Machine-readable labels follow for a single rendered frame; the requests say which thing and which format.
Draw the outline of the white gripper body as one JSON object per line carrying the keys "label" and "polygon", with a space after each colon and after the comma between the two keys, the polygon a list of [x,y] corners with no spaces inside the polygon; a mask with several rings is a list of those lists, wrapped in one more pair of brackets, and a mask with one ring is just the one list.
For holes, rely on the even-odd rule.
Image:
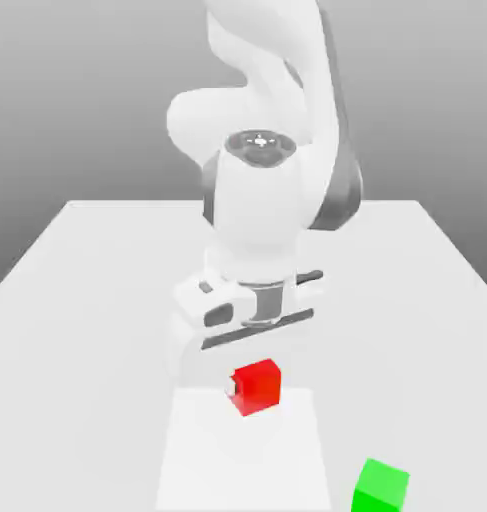
{"label": "white gripper body", "polygon": [[318,312],[308,308],[271,327],[245,327],[214,336],[197,333],[182,321],[186,340],[181,349],[181,372],[222,372],[268,358],[290,366],[315,350],[313,338],[319,320]]}

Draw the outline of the small red cube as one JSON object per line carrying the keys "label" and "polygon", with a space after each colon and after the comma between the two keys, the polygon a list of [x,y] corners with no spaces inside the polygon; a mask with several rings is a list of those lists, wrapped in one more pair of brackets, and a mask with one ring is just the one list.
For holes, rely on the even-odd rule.
{"label": "small red cube", "polygon": [[230,378],[234,392],[229,398],[243,417],[279,404],[282,374],[272,359],[237,368]]}

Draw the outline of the small green cube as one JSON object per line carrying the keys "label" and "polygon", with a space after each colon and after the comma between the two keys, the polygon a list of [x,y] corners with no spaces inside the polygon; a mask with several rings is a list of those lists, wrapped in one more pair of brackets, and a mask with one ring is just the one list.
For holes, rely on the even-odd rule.
{"label": "small green cube", "polygon": [[356,483],[351,512],[402,512],[410,475],[368,458]]}

